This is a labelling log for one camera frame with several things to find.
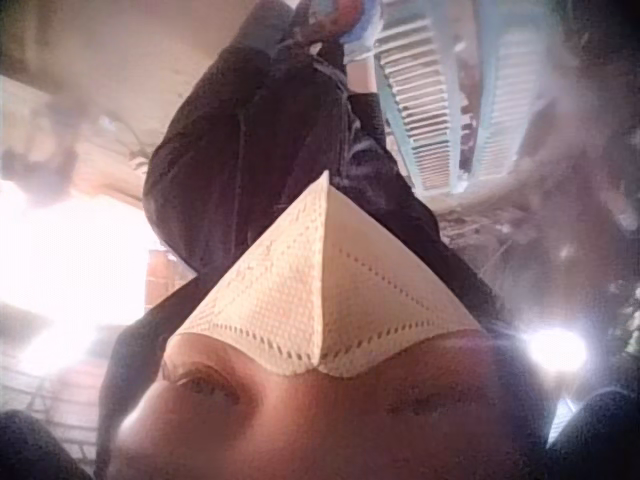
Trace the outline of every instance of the skin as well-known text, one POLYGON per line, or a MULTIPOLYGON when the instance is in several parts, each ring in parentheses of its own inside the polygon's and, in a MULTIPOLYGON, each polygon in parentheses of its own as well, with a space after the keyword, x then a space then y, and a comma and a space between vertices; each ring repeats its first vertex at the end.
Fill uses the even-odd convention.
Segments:
POLYGON ((507 405, 478 332, 424 341, 350 379, 278 376, 184 334, 121 426, 108 478, 524 478, 507 405))

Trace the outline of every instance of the white face mask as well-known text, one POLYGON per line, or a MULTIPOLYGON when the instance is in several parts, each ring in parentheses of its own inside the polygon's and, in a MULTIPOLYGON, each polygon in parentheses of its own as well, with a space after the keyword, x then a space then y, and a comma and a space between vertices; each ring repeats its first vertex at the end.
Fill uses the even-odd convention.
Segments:
POLYGON ((352 377, 478 323, 325 173, 229 270, 176 335, 238 348, 264 368, 352 377))

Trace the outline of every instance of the person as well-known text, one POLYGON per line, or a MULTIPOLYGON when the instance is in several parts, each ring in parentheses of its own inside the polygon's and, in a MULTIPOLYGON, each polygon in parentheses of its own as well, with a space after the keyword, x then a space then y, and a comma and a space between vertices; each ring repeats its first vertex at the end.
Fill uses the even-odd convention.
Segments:
POLYGON ((95 476, 541 478, 550 410, 498 301, 386 149, 371 57, 296 41, 308 6, 259 1, 154 152, 145 211, 197 276, 120 335, 95 476), (416 282, 310 260, 329 237, 416 282), (227 301, 228 334, 201 314, 227 301))

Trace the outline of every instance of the face mask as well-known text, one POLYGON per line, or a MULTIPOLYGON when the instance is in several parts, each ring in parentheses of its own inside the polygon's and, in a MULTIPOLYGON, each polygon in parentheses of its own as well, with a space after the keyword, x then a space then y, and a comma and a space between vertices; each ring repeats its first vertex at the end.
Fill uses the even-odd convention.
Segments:
POLYGON ((176 335, 279 375, 352 377, 425 339, 480 330, 449 289, 325 173, 229 270, 176 335))

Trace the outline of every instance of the folded face mask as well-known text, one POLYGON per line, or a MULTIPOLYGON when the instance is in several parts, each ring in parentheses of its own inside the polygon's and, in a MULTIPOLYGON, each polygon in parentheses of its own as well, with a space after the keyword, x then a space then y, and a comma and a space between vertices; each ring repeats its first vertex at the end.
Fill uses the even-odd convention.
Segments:
POLYGON ((481 330, 398 239, 325 173, 229 270, 175 335, 236 347, 279 375, 353 377, 425 339, 481 330))

